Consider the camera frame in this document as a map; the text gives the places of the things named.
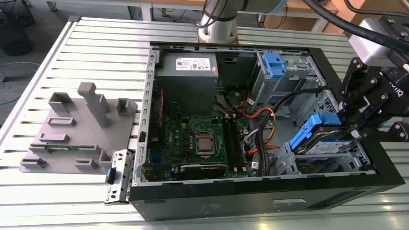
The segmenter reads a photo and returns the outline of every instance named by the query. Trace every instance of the white sticker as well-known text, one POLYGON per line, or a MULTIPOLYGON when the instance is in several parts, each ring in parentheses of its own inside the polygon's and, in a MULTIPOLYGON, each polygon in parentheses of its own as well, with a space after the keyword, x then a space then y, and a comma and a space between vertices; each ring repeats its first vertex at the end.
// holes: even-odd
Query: white sticker
POLYGON ((246 99, 246 102, 248 102, 250 105, 254 104, 254 101, 253 101, 250 98, 246 99))
POLYGON ((258 163, 254 162, 254 161, 252 162, 252 168, 253 168, 253 169, 258 169, 258 163))
POLYGON ((210 59, 209 58, 178 57, 176 59, 176 70, 210 71, 210 59))
POLYGON ((325 153, 337 153, 339 147, 347 145, 350 141, 320 141, 306 154, 325 154, 325 153))

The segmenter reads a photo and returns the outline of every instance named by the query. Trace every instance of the gray 3d printed holder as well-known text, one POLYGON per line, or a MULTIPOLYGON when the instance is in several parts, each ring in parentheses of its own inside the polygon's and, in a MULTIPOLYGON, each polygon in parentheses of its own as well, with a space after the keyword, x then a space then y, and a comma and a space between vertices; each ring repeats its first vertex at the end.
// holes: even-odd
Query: gray 3d printed holder
POLYGON ((72 99, 54 92, 40 132, 20 162, 24 173, 105 174, 114 151, 128 148, 136 103, 105 99, 93 83, 82 82, 72 99))

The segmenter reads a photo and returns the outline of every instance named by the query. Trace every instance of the motherboard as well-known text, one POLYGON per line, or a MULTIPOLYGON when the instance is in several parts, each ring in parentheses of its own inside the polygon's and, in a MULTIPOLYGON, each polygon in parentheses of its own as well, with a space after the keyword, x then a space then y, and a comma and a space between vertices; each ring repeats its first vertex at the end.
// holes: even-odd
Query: motherboard
POLYGON ((242 138, 248 120, 222 116, 168 116, 162 138, 152 141, 144 175, 149 181, 252 176, 242 138))

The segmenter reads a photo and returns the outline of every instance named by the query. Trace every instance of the white table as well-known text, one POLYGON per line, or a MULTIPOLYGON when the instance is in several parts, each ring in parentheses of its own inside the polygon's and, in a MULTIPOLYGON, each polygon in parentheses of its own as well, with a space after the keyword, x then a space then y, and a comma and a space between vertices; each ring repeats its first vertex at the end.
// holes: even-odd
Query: white table
MULTIPOLYGON (((365 196, 320 211, 246 217, 145 222, 132 205, 104 206, 104 175, 33 174, 17 169, 28 145, 48 114, 54 91, 78 98, 76 87, 92 81, 106 98, 140 103, 150 41, 194 42, 189 24, 82 18, 69 22, 45 57, 0 130, 0 227, 76 227, 84 229, 260 229, 334 230, 407 229, 409 186, 365 196)), ((240 44, 318 47, 339 77, 354 51, 345 36, 282 30, 238 28, 240 44)), ((134 148, 138 126, 129 147, 134 148)), ((409 182, 409 145, 383 143, 409 182)))
MULTIPOLYGON (((194 4, 177 4, 177 3, 162 3, 162 2, 146 2, 146 1, 133 1, 133 0, 54 0, 54 1, 46 1, 46 4, 49 6, 49 9, 54 11, 56 3, 57 2, 72 2, 72 3, 85 3, 85 4, 102 4, 102 5, 117 5, 117 6, 126 6, 128 8, 132 7, 140 7, 141 8, 141 16, 142 20, 146 22, 152 21, 152 9, 153 8, 168 8, 168 9, 181 9, 181 10, 194 10, 201 11, 204 9, 202 5, 194 5, 194 4)), ((133 12, 132 9, 129 9, 130 17, 133 18, 133 12)), ((238 11, 238 13, 248 13, 254 14, 254 12, 246 12, 246 11, 238 11)), ((268 15, 277 15, 282 16, 284 9, 281 12, 277 13, 269 13, 268 15)), ((314 18, 317 19, 314 26, 312 28, 312 32, 322 32, 325 29, 325 26, 328 24, 328 21, 317 15, 314 12, 298 12, 298 11, 288 11, 288 17, 298 17, 298 18, 314 18)))

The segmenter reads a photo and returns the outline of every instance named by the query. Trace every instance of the power supply label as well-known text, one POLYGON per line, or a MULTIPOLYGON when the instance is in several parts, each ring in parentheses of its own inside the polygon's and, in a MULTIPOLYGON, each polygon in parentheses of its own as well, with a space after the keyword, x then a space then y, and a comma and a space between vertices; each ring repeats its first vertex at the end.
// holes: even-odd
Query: power supply label
POLYGON ((210 59, 209 58, 180 57, 176 59, 176 70, 210 71, 210 59))

